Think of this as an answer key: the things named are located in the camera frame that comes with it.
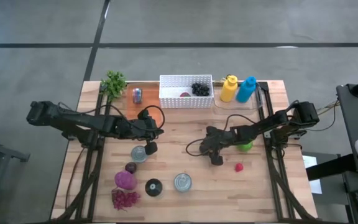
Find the gray floor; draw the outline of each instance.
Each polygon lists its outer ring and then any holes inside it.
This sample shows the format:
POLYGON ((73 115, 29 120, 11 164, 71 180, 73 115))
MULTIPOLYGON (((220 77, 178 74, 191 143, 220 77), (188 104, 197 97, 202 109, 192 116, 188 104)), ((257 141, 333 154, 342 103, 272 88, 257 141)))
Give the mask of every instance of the gray floor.
MULTIPOLYGON (((103 0, 0 1, 0 43, 92 43, 103 0)), ((101 42, 358 42, 358 0, 115 0, 101 42)), ((48 218, 67 142, 57 130, 25 121, 34 100, 75 107, 91 49, 0 49, 0 142, 31 152, 12 162, 0 193, 0 223, 48 218)), ((161 74, 231 73, 284 80, 290 100, 317 107, 335 87, 358 82, 358 48, 99 49, 91 80, 120 70, 128 80, 161 74)), ((315 128, 332 122, 327 113, 315 128)), ((335 125, 308 133, 304 150, 351 150, 340 110, 335 125)), ((344 220, 341 207, 317 206, 324 220, 344 220)))

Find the wooden table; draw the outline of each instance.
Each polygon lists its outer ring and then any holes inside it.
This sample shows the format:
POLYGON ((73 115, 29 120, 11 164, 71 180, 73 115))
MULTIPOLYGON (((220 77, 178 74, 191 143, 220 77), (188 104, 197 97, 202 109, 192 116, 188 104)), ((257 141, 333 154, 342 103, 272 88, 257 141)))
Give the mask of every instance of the wooden table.
MULTIPOLYGON (((285 109, 288 106, 288 98, 284 82, 282 80, 267 82, 274 112, 285 109)), ((84 82, 78 111, 95 108, 98 88, 99 82, 84 82)), ((124 95, 113 103, 124 114, 126 113, 126 97, 124 95)), ((135 191, 141 194, 141 200, 135 207, 128 208, 127 212, 113 208, 111 190, 116 187, 114 175, 123 170, 125 164, 131 161, 132 148, 145 145, 145 143, 112 138, 106 140, 94 222, 277 221, 261 135, 254 141, 254 146, 248 153, 240 152, 234 146, 223 149, 221 154, 224 164, 222 166, 211 165, 208 157, 191 157, 185 152, 185 146, 190 141, 205 137, 207 126, 223 128, 229 114, 241 113, 241 111, 224 110, 213 106, 211 109, 166 109, 164 113, 166 116, 163 127, 165 133, 156 140, 158 151, 145 163, 139 164, 138 171, 135 173, 138 180, 135 191), (244 165, 242 172, 234 171, 234 166, 238 162, 244 165), (177 192, 173 186, 173 179, 182 172, 189 174, 193 180, 191 190, 186 193, 177 192), (157 178, 163 184, 163 192, 158 197, 150 197, 144 190, 145 183, 151 178, 157 178)), ((254 121, 259 120, 257 110, 248 111, 243 115, 254 121)), ((229 121, 229 126, 242 124, 250 123, 240 117, 233 117, 229 121)), ((81 146, 78 142, 69 143, 52 218, 58 217, 64 211, 67 185, 80 151, 81 146)), ((197 153, 198 145, 190 147, 190 151, 197 153)), ((80 189, 84 161, 85 153, 73 179, 71 200, 80 189)), ((300 148, 298 146, 286 148, 284 161, 291 191, 302 206, 311 215, 317 217, 300 148)), ((284 217, 287 217, 285 199, 281 190, 280 198, 284 217)), ((84 216, 88 209, 87 204, 87 202, 84 204, 84 216)))

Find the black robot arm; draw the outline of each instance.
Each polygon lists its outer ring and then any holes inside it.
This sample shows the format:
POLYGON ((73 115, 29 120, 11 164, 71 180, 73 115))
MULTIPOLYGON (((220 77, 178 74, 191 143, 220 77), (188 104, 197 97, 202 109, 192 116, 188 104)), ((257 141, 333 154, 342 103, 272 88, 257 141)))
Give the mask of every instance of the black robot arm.
POLYGON ((248 144, 258 135, 268 131, 271 145, 282 146, 288 142, 289 136, 300 137, 306 133, 302 128, 312 127, 318 122, 314 104, 294 101, 287 109, 277 111, 274 115, 250 126, 230 127, 229 131, 208 126, 206 138, 200 144, 200 152, 202 155, 208 155, 213 165, 220 166, 223 159, 219 153, 224 147, 248 144), (293 115, 287 115, 290 110, 293 110, 293 115))
POLYGON ((155 120, 149 116, 147 110, 142 110, 138 119, 127 120, 118 115, 91 116, 76 111, 63 109, 50 101, 33 101, 27 121, 34 126, 52 126, 62 131, 62 136, 71 140, 78 138, 82 145, 89 146, 93 135, 116 139, 146 140, 148 155, 157 151, 157 145, 152 142, 164 131, 157 127, 155 120))

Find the tin can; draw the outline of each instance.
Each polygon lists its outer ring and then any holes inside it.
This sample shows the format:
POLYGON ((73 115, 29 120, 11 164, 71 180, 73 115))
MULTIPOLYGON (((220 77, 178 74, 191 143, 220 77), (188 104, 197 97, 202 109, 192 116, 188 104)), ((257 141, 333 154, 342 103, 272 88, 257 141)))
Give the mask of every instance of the tin can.
POLYGON ((142 163, 146 161, 147 155, 144 146, 136 146, 131 152, 131 157, 134 162, 142 163))
POLYGON ((191 189, 191 177, 188 174, 178 174, 173 180, 175 188, 180 192, 186 192, 191 189))
POLYGON ((135 88, 132 90, 132 101, 135 104, 142 103, 142 89, 141 88, 135 88))

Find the white plastic basket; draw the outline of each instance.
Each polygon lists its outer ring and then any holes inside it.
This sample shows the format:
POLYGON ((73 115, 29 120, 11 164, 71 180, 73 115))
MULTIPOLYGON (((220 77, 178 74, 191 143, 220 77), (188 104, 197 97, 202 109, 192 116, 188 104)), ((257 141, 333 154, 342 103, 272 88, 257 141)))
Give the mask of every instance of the white plastic basket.
POLYGON ((212 75, 160 75, 161 108, 210 108, 214 100, 212 75), (209 87, 209 96, 196 96, 192 93, 193 83, 209 87), (188 97, 180 97, 184 92, 188 97))

